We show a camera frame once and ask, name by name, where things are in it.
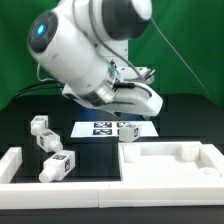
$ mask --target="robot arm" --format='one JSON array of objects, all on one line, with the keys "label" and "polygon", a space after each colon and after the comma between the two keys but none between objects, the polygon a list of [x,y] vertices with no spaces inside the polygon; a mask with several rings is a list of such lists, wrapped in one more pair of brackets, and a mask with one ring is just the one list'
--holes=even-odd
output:
[{"label": "robot arm", "polygon": [[127,50],[127,39],[144,32],[151,12],[150,0],[62,0],[34,21],[28,48],[41,66],[66,84],[63,94],[79,104],[156,116],[162,99],[142,80],[122,75],[125,69],[109,60],[122,62],[101,50],[105,42],[122,43]]}]

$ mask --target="black surface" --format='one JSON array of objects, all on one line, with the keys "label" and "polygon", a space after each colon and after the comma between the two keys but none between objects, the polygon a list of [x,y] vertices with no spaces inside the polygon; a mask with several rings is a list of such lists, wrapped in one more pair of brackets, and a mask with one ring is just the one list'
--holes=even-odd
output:
[{"label": "black surface", "polygon": [[[214,144],[224,153],[224,111],[196,95],[163,96],[163,108],[152,121],[160,137],[137,141],[188,141]],[[77,167],[63,181],[119,180],[118,137],[71,139],[76,121],[141,120],[140,116],[114,117],[89,110],[61,96],[26,96],[0,112],[0,157],[11,146],[23,147],[23,164],[14,183],[39,182],[42,163],[51,154],[40,150],[30,134],[35,115],[48,115],[50,129],[62,138],[64,149],[75,150]],[[224,206],[93,208],[0,211],[0,223],[217,223],[224,221]]]}]

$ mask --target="green screen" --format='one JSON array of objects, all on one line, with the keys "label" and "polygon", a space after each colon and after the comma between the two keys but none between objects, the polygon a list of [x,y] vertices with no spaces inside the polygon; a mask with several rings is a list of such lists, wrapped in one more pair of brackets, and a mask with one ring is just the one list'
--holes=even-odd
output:
[{"label": "green screen", "polygon": [[[37,64],[27,50],[27,34],[35,18],[56,6],[57,0],[0,1],[0,109],[21,88],[36,83]],[[224,108],[224,1],[153,0],[153,18],[192,70],[211,100]],[[150,24],[129,42],[135,66],[156,70],[152,87],[161,94],[205,96],[186,66]],[[38,94],[58,94],[58,90]]]}]

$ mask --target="white paper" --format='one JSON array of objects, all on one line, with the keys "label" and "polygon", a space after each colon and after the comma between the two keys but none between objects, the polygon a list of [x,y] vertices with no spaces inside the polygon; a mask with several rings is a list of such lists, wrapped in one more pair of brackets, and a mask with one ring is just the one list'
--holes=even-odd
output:
[{"label": "white paper", "polygon": [[119,135],[119,128],[127,123],[140,125],[140,137],[158,136],[151,121],[96,121],[76,122],[72,130],[71,137],[114,137]]}]

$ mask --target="white foam insert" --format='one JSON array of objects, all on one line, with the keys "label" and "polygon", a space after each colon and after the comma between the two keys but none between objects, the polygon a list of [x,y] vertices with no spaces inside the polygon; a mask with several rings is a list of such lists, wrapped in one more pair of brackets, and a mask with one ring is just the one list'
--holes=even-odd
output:
[{"label": "white foam insert", "polygon": [[11,147],[0,160],[0,184],[8,184],[22,163],[21,147]]},{"label": "white foam insert", "polygon": [[[200,148],[192,162],[181,157],[186,142],[119,143],[121,181],[3,184],[0,209],[224,205],[223,155],[213,145],[189,143]],[[125,147],[140,149],[139,158],[125,160]],[[221,175],[200,175],[203,168]]]}]

